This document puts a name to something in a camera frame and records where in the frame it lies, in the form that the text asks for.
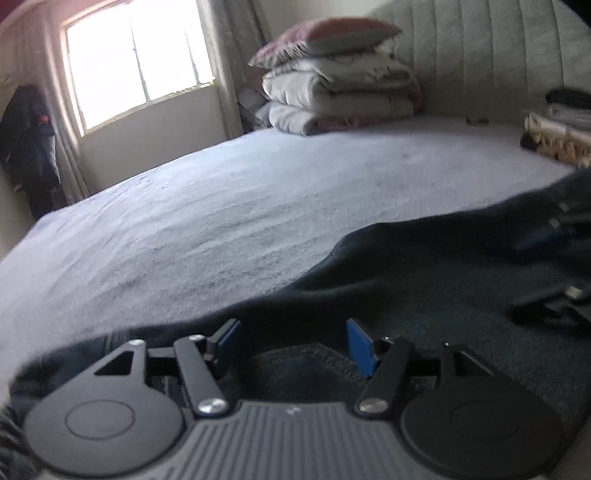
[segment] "window pane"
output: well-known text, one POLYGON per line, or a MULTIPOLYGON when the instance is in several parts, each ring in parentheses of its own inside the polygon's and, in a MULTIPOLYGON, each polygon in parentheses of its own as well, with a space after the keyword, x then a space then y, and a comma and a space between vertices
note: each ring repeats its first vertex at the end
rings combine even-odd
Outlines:
POLYGON ((127 8, 97 12, 67 30, 74 88, 86 128, 146 102, 127 8))
POLYGON ((179 0, 129 5, 139 65, 150 99, 197 85, 179 0))
POLYGON ((196 0, 179 0, 180 18, 189 38, 189 47, 193 55, 193 61, 199 74, 199 83, 207 83, 213 80, 212 66, 209 63, 205 38, 199 20, 199 10, 196 0))

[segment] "headboard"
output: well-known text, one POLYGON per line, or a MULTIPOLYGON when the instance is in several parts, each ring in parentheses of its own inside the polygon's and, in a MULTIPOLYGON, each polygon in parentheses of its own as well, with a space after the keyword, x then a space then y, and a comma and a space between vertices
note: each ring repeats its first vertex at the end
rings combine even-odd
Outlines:
POLYGON ((591 28, 561 0, 392 0, 370 17, 402 34, 427 112, 523 124, 552 88, 591 92, 591 28))

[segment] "curtain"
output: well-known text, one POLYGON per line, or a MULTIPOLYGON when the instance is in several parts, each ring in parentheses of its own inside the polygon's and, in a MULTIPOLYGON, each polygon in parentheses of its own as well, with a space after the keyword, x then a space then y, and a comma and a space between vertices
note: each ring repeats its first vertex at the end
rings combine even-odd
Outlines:
POLYGON ((61 185, 69 204, 90 196, 80 172, 80 136, 70 101, 61 50, 60 31, 52 23, 51 2, 25 13, 9 34, 15 42, 16 78, 21 85, 36 85, 56 132, 56 160, 61 185))
POLYGON ((258 0, 196 0, 213 74, 219 88, 228 139, 244 133, 237 94, 246 86, 248 62, 269 40, 258 0))

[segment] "window frame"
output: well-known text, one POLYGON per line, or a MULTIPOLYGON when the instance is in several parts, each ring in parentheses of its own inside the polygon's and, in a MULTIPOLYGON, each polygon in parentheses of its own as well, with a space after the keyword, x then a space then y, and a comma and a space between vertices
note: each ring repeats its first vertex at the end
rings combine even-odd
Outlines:
POLYGON ((79 129, 81 139, 83 137, 85 137, 86 135, 96 132, 97 130, 100 130, 101 128, 103 128, 113 122, 116 122, 117 120, 120 120, 121 118, 124 118, 134 112, 138 112, 140 110, 143 110, 144 108, 147 108, 152 105, 156 105, 160 102, 165 102, 166 100, 176 97, 178 95, 183 95, 185 93, 194 92, 195 90, 199 90, 201 88, 211 86, 215 82, 215 79, 213 79, 210 82, 206 82, 206 83, 199 82, 199 73, 197 71, 197 66, 196 66, 195 60, 193 58, 193 51, 191 49, 191 45, 189 44, 189 39, 188 39, 187 32, 185 29, 185 37, 187 38, 187 45, 189 47, 189 55, 191 58, 191 65, 193 68, 193 73, 195 75, 195 79, 197 80, 197 85, 192 86, 192 87, 188 87, 183 90, 178 90, 176 92, 171 92, 167 95, 155 98, 153 100, 150 99, 150 96, 148 94, 148 89, 146 86, 146 82, 144 79, 144 74, 142 73, 141 65, 139 62, 138 52, 137 52, 137 49, 134 48, 135 58, 136 58, 136 61, 138 64, 139 76, 140 76, 141 82, 142 82, 142 89, 144 91, 144 95, 145 95, 147 101, 145 103, 142 103, 141 105, 135 106, 135 107, 130 108, 124 112, 119 113, 118 115, 111 117, 108 120, 105 120, 104 122, 100 123, 99 125, 95 125, 94 127, 87 128, 85 120, 84 120, 84 112, 82 111, 82 108, 80 107, 80 102, 78 100, 78 95, 76 93, 76 83, 74 81, 74 74, 72 72, 72 65, 70 63, 70 44, 68 42, 67 31, 70 27, 72 27, 73 25, 75 25, 79 21, 85 19, 86 17, 89 17, 90 15, 97 14, 98 12, 101 12, 101 11, 106 10, 108 8, 116 7, 118 5, 130 4, 130 3, 133 3, 133 1, 134 0, 107 0, 107 1, 103 1, 103 2, 98 2, 97 4, 91 6, 90 8, 87 8, 87 9, 83 10, 82 12, 61 22, 60 39, 61 39, 61 47, 62 47, 62 51, 63 51, 63 63, 64 63, 64 70, 65 70, 64 73, 66 75, 66 82, 67 82, 67 86, 68 86, 68 90, 69 90, 69 94, 70 94, 70 102, 71 102, 71 105, 74 110, 74 115, 76 117, 76 121, 78 123, 78 129, 79 129))

